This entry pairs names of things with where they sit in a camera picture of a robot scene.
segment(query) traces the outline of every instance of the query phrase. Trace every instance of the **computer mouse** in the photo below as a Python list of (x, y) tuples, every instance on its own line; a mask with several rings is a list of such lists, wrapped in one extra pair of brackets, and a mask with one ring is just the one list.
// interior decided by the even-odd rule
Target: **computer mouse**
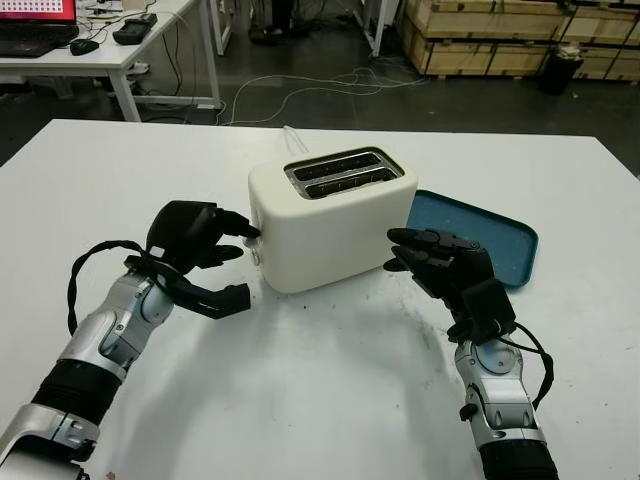
[(69, 50), (71, 55), (84, 55), (89, 52), (93, 52), (100, 46), (98, 42), (93, 40), (87, 40), (86, 38), (78, 38), (69, 44)]

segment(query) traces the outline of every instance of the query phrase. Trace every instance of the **table surface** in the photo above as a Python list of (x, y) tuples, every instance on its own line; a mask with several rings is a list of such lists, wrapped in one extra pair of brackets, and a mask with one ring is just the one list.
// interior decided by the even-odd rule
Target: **table surface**
[[(638, 181), (587, 137), (299, 134), (318, 153), (379, 145), (418, 173), (421, 188), (538, 232), (532, 279), (511, 299), (555, 358), (538, 411), (550, 451), (563, 479), (636, 480)], [(68, 340), (65, 292), (77, 256), (105, 239), (144, 242), (172, 199), (248, 215), (249, 171), (289, 157), (280, 129), (53, 121), (3, 166), (0, 428)], [(100, 304), (124, 256), (88, 262), (79, 316)], [(245, 255), (190, 278), (210, 289), (247, 282), (253, 307), (219, 321), (175, 309), (102, 423), (93, 478), (483, 478), (471, 430), (458, 420), (451, 318), (408, 275), (377, 269), (281, 295)], [(525, 354), (532, 394), (542, 373)]]
[[(194, 0), (158, 0), (156, 4), (149, 6), (149, 13), (155, 13), (158, 16), (158, 22), (153, 26), (140, 45), (119, 45), (113, 39), (112, 32), (120, 30), (124, 25), (124, 20), (108, 26), (105, 30), (95, 38), (95, 41), (101, 42), (105, 36), (106, 40), (100, 45), (100, 48), (86, 55), (73, 56), (68, 48), (59, 48), (38, 57), (38, 58), (0, 58), (0, 71), (3, 68), (38, 68), (38, 69), (88, 69), (88, 68), (124, 68), (136, 60), (140, 52), (147, 48), (161, 35), (170, 25), (176, 21), (171, 15), (182, 15), (193, 3)], [(133, 14), (135, 11), (127, 11), (124, 15)], [(82, 23), (88, 23), (88, 20), (81, 20), (80, 35), (78, 38), (89, 38), (86, 28)], [(103, 23), (94, 20), (93, 33), (102, 27)]]

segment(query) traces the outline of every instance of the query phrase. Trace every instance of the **black device on desk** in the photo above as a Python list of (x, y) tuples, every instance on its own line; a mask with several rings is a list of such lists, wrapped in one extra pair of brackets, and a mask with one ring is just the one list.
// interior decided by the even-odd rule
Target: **black device on desk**
[(0, 6), (0, 57), (40, 57), (67, 45), (78, 33), (75, 0), (4, 2)]
[(147, 13), (140, 18), (124, 21), (124, 27), (113, 32), (113, 39), (120, 45), (139, 45), (158, 21), (155, 13)]

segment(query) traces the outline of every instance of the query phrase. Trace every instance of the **black trash bin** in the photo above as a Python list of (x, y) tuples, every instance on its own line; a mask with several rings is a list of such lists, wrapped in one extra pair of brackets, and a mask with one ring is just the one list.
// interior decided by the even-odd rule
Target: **black trash bin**
[(575, 47), (559, 47), (551, 53), (540, 78), (539, 87), (545, 93), (560, 95), (580, 68), (584, 59)]

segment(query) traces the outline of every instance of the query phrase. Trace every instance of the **keyboard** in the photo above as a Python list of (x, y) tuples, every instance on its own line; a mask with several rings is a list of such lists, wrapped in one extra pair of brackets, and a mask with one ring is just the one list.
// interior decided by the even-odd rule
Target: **keyboard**
[(77, 25), (2, 25), (0, 40), (52, 43), (67, 45), (78, 36)]
[(0, 57), (40, 57), (67, 45), (78, 33), (77, 25), (0, 25)]

